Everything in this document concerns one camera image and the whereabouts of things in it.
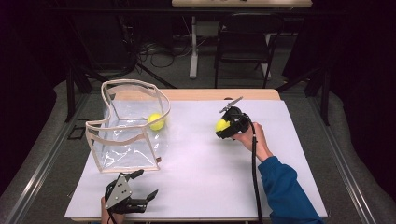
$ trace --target blue sleeve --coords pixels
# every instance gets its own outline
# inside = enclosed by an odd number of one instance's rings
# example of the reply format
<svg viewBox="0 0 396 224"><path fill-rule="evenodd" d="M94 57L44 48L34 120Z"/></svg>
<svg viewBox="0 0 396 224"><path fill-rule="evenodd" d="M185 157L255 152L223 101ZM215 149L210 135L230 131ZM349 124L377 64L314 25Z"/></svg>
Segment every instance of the blue sleeve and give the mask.
<svg viewBox="0 0 396 224"><path fill-rule="evenodd" d="M274 224L324 223L297 182L294 169L274 156L263 161L259 171L268 204L273 210L270 218Z"/></svg>

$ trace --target clear plastic bag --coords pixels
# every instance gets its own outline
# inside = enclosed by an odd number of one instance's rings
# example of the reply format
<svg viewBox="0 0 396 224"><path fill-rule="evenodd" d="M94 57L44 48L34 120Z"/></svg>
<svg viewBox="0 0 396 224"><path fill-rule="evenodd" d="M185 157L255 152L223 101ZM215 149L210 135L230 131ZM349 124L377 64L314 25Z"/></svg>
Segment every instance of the clear plastic bag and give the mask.
<svg viewBox="0 0 396 224"><path fill-rule="evenodd" d="M134 79L103 83L104 119L86 122L86 137L100 172L159 170L168 147L168 98L153 84ZM157 114L148 121L150 115ZM151 125L164 122L161 129Z"/></svg>

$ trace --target white tabletop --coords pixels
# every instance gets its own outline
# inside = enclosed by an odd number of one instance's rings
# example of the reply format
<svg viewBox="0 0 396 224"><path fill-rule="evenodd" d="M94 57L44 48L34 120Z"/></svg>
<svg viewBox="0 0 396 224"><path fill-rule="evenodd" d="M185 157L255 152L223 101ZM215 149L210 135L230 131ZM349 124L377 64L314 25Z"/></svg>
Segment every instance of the white tabletop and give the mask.
<svg viewBox="0 0 396 224"><path fill-rule="evenodd" d="M311 7L311 0L172 0L174 7Z"/></svg>
<svg viewBox="0 0 396 224"><path fill-rule="evenodd" d="M219 139L214 126L228 101L173 101L166 121L169 140L160 171L146 171L129 184L132 198L157 197L144 214L128 214L136 221L254 220L256 202L251 177L251 154L239 142ZM269 148L293 167L298 181L321 217L327 213L303 149L283 101L242 100L236 105L264 127ZM87 160L65 216L97 220L100 198L118 174L100 174L92 155ZM269 208L258 173L262 215Z"/></svg>

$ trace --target yellow ball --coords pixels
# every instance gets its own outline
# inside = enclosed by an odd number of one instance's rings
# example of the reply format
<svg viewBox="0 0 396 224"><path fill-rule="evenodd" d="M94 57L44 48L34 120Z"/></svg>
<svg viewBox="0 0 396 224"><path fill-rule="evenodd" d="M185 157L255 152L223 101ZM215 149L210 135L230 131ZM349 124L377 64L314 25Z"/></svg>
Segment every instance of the yellow ball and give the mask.
<svg viewBox="0 0 396 224"><path fill-rule="evenodd" d="M216 132L223 131L228 127L230 127L230 121L225 121L225 119L220 119L216 124Z"/></svg>
<svg viewBox="0 0 396 224"><path fill-rule="evenodd" d="M158 119L160 117L161 117L161 114L153 113L150 116L148 116L148 122L152 122L155 119ZM151 124L149 127L153 131L159 131L163 127L164 124L165 124L165 119L160 119L157 122Z"/></svg>

